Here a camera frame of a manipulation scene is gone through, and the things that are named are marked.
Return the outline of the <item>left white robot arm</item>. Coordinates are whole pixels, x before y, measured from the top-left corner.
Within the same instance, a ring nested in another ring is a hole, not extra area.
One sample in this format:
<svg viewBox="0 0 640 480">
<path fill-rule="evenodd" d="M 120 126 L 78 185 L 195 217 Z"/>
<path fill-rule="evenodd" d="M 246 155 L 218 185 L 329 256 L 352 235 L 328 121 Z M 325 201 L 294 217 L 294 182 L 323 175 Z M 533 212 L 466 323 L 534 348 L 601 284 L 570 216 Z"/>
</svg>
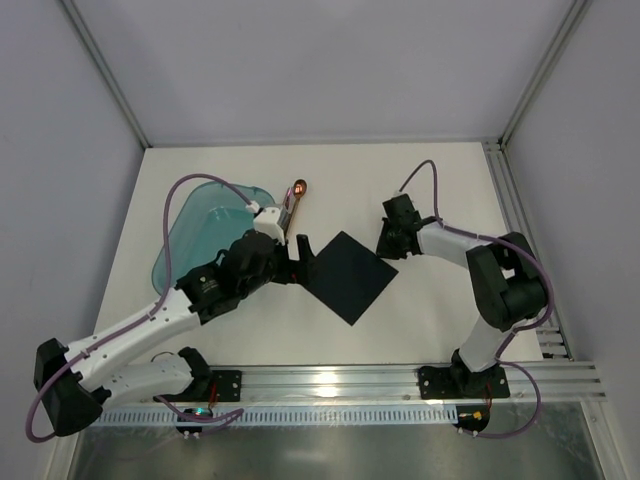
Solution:
<svg viewBox="0 0 640 480">
<path fill-rule="evenodd" d="M 141 312 L 68 345 L 56 338 L 40 344 L 33 377 L 37 395 L 27 414 L 27 437 L 34 443 L 47 440 L 33 432 L 39 406 L 47 414 L 53 436 L 65 437 L 85 429 L 119 403 L 201 393 L 209 369 L 193 348 L 157 364 L 134 361 L 172 337 L 235 310 L 269 283 L 308 285 L 316 257 L 306 235 L 297 235 L 296 242 L 299 257 L 293 260 L 286 241 L 249 230 L 213 261 L 179 278 Z"/>
</svg>

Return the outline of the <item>iridescent fork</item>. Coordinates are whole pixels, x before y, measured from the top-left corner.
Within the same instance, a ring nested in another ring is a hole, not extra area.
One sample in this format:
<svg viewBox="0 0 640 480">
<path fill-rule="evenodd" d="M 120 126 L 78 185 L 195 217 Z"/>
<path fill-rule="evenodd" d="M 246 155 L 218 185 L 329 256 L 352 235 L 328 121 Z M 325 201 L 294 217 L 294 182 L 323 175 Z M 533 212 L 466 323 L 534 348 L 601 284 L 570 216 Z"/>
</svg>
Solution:
<svg viewBox="0 0 640 480">
<path fill-rule="evenodd" d="M 282 207 L 283 207 L 283 211 L 287 214 L 287 215 L 291 215 L 294 209 L 294 206 L 297 202 L 297 198 L 295 195 L 295 187 L 294 186 L 290 186 L 284 196 L 283 202 L 282 202 Z"/>
</svg>

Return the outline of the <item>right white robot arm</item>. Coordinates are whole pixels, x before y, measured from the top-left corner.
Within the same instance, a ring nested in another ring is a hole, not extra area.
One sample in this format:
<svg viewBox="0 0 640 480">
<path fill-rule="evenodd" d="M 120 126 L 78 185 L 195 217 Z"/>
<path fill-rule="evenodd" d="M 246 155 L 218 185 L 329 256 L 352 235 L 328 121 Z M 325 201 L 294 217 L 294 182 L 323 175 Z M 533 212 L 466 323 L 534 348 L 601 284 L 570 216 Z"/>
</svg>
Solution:
<svg viewBox="0 0 640 480">
<path fill-rule="evenodd" d="M 436 216 L 423 218 L 407 194 L 383 203 L 376 255 L 387 260 L 428 255 L 466 269 L 479 318 L 447 367 L 417 370 L 423 400 L 508 398 L 498 358 L 527 321 L 551 306 L 548 281 L 525 236 L 464 233 Z"/>
</svg>

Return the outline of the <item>black paper napkin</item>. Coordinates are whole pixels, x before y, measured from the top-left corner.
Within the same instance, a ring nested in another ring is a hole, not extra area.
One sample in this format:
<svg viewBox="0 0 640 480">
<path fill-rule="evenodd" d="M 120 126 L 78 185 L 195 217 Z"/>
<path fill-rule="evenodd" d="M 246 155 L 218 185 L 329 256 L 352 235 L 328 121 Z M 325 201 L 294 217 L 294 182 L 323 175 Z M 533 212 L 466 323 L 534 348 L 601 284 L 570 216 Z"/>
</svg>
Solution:
<svg viewBox="0 0 640 480">
<path fill-rule="evenodd" d="M 397 275 L 397 269 L 340 231 L 317 254 L 305 289 L 353 326 Z"/>
</svg>

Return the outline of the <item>copper spoon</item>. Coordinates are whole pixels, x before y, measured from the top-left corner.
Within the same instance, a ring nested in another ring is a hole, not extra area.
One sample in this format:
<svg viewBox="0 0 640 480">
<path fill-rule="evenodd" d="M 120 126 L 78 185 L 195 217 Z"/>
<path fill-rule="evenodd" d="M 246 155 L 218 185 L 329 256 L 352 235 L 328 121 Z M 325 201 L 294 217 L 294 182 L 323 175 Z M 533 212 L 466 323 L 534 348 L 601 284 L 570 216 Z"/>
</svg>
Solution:
<svg viewBox="0 0 640 480">
<path fill-rule="evenodd" d="M 293 186 L 291 187 L 289 220 L 287 224 L 286 233 L 289 233 L 291 231 L 299 203 L 302 200 L 302 198 L 305 196 L 307 188 L 308 188 L 308 185 L 304 179 L 297 179 L 294 182 Z"/>
</svg>

